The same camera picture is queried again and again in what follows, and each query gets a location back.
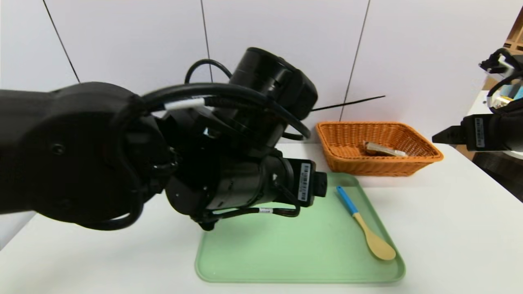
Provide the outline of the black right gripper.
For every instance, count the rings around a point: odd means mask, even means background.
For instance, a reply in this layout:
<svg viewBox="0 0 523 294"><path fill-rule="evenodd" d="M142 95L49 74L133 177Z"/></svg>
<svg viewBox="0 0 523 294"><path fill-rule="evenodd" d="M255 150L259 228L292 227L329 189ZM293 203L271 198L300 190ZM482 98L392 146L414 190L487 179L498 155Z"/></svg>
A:
<svg viewBox="0 0 523 294"><path fill-rule="evenodd" d="M461 125L452 125L433 135L433 143L465 145L476 152L523 150L523 119L521 116L483 114L467 116Z"/></svg>

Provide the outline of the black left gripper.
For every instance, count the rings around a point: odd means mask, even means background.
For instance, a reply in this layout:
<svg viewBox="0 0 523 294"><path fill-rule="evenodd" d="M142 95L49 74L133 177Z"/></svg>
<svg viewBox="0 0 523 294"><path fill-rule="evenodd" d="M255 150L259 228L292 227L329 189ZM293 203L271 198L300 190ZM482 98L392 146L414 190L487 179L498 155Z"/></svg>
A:
<svg viewBox="0 0 523 294"><path fill-rule="evenodd" d="M312 160L268 156L261 165L261 186L256 204L284 203L301 207L313 204L314 197L325 197L327 173L315 171Z"/></svg>

